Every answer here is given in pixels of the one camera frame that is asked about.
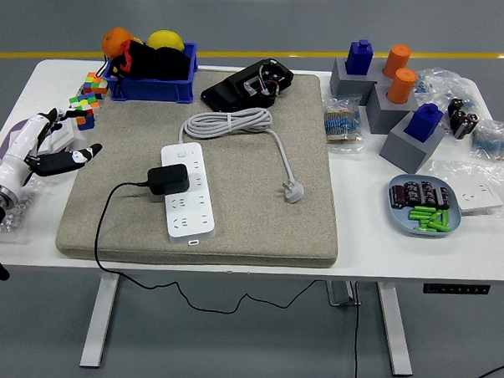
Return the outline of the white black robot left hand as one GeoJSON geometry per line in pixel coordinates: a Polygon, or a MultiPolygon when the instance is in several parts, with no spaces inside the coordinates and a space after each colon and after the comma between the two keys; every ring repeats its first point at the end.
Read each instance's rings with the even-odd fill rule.
{"type": "Polygon", "coordinates": [[[46,137],[59,128],[59,122],[85,114],[83,110],[51,109],[47,113],[30,117],[8,147],[0,164],[0,193],[19,192],[31,174],[56,176],[76,171],[93,160],[103,148],[101,144],[93,144],[78,151],[59,151],[41,156],[37,154],[38,147],[46,137]]]}

